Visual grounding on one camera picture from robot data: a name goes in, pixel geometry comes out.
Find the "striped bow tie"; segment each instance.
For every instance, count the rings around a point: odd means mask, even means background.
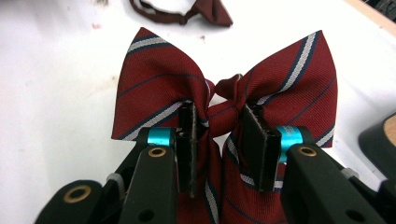
[[[209,106],[214,93],[226,101]],[[177,109],[192,101],[205,131],[198,136],[197,194],[178,195],[178,223],[283,223],[284,165],[275,191],[253,188],[241,155],[239,114],[253,102],[271,126],[305,126],[320,147],[330,147],[336,98],[335,68],[321,31],[215,86],[184,52],[141,28],[121,69],[112,138],[133,141],[142,127],[176,127]],[[221,157],[213,138],[229,132]]]

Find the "second bow tie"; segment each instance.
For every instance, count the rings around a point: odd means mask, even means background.
[[[209,107],[214,93],[226,101]],[[198,136],[197,195],[179,194],[178,223],[281,223],[279,192],[252,187],[241,154],[242,108],[262,105],[271,126],[305,126],[320,147],[330,147],[336,100],[335,68],[321,31],[215,86],[184,52],[141,28],[121,70],[112,138],[134,140],[142,127],[176,127],[177,109],[194,102],[205,127]],[[213,138],[229,132],[221,157]]]

